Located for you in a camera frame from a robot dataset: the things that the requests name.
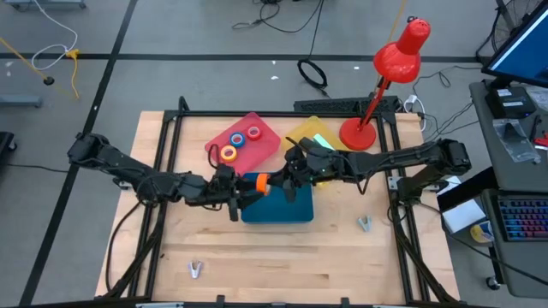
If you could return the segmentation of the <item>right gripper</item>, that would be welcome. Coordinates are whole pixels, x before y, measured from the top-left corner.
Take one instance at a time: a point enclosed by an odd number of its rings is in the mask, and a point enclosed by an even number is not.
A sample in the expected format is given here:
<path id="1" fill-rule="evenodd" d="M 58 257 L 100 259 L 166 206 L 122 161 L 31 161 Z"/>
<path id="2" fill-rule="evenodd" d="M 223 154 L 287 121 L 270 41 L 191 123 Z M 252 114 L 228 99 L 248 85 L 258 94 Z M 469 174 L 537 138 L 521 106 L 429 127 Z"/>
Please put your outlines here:
<path id="1" fill-rule="evenodd" d="M 345 173 L 343 160 L 337 157 L 337 151 L 324 147 L 303 151 L 292 147 L 285 156 L 285 166 L 268 180 L 272 187 L 282 187 L 288 202 L 294 202 L 296 189 L 303 185 L 315 185 L 318 182 L 341 180 Z"/>

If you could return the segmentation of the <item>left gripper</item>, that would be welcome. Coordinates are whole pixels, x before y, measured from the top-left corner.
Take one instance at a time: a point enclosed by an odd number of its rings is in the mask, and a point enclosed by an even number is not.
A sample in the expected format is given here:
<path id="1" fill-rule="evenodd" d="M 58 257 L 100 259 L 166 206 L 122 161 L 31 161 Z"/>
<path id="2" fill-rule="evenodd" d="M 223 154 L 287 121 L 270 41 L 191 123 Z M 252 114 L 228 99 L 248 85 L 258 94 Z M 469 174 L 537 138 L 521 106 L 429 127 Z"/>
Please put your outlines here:
<path id="1" fill-rule="evenodd" d="M 239 220 L 236 189 L 239 191 L 249 191 L 240 194 L 240 210 L 245 210 L 249 205 L 264 197 L 262 192 L 254 191 L 256 189 L 255 177 L 236 178 L 236 173 L 232 167 L 225 164 L 219 164 L 210 182 L 214 193 L 217 195 L 217 200 L 220 203 L 226 203 L 228 205 L 229 219 L 232 222 L 237 222 Z"/>

